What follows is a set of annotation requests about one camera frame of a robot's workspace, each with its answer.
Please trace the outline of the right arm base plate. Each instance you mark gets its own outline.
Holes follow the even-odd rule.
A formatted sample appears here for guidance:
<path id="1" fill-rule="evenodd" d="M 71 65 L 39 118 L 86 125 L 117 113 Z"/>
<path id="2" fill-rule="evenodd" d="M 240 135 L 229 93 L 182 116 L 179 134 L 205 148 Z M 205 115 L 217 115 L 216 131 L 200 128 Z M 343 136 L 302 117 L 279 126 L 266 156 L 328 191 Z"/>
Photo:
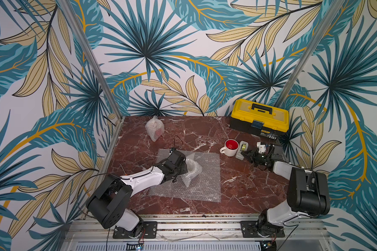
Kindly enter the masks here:
<path id="1" fill-rule="evenodd" d="M 243 238 L 285 237 L 283 227 L 273 225 L 269 222 L 259 223 L 258 221 L 241 221 L 240 229 Z"/>

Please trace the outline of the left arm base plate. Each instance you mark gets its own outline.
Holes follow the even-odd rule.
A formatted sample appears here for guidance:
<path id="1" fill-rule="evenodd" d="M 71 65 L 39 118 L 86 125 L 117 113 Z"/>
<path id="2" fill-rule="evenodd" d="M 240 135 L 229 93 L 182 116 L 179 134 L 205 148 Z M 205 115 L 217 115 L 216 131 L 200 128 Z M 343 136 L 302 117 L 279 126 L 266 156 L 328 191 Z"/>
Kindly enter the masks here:
<path id="1" fill-rule="evenodd" d="M 158 223 L 156 221 L 139 221 L 136 227 L 128 231 L 121 227 L 115 227 L 113 239 L 155 239 L 157 236 Z"/>

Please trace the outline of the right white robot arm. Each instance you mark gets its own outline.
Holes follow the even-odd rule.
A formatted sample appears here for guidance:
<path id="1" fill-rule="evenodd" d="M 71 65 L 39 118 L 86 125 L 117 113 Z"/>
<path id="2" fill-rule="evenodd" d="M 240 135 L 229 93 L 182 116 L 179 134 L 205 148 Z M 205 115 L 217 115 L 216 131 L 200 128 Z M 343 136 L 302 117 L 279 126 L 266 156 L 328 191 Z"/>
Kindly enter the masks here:
<path id="1" fill-rule="evenodd" d="M 258 217 L 257 229 L 278 231 L 295 219 L 327 215 L 331 209 L 327 176 L 286 162 L 274 153 L 274 148 L 267 151 L 265 145 L 259 144 L 255 150 L 241 153 L 251 164 L 264 166 L 289 181 L 286 200 L 263 211 Z"/>

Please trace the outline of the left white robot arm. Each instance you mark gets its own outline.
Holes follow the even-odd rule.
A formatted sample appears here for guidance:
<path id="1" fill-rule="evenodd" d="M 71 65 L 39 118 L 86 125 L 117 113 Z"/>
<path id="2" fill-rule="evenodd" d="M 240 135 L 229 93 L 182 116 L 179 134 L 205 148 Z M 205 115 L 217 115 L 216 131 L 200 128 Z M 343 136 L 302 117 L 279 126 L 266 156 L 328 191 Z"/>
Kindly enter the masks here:
<path id="1" fill-rule="evenodd" d="M 143 220 L 127 209 L 131 197 L 152 186 L 174 182 L 178 176 L 186 174 L 185 160 L 182 152 L 172 149 L 166 159 L 142 172 L 127 176 L 107 174 L 85 206 L 104 229 L 123 228 L 137 236 L 142 231 Z"/>

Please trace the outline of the white mug red inside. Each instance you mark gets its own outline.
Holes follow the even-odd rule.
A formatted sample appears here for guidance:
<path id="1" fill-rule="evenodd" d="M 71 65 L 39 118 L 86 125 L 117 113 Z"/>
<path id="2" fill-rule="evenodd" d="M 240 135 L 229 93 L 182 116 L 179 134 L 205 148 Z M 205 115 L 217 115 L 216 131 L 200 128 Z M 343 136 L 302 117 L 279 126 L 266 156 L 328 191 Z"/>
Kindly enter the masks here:
<path id="1" fill-rule="evenodd" d="M 225 141 L 224 146 L 220 149 L 220 153 L 227 157 L 233 157 L 236 155 L 239 149 L 239 143 L 234 139 L 228 139 Z"/>

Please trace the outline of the clear bubble wrap sheet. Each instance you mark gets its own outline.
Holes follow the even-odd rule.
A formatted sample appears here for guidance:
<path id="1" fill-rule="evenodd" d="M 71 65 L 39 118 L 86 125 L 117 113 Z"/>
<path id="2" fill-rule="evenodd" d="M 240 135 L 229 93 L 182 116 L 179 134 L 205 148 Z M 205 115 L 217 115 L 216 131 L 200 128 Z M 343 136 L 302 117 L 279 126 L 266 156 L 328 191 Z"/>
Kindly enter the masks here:
<path id="1" fill-rule="evenodd" d="M 157 116 L 151 118 L 145 125 L 148 136 L 156 142 L 165 132 L 163 122 Z"/>
<path id="2" fill-rule="evenodd" d="M 221 167 L 217 153 L 182 151 L 186 156 L 188 173 L 151 187 L 149 195 L 221 202 Z"/>

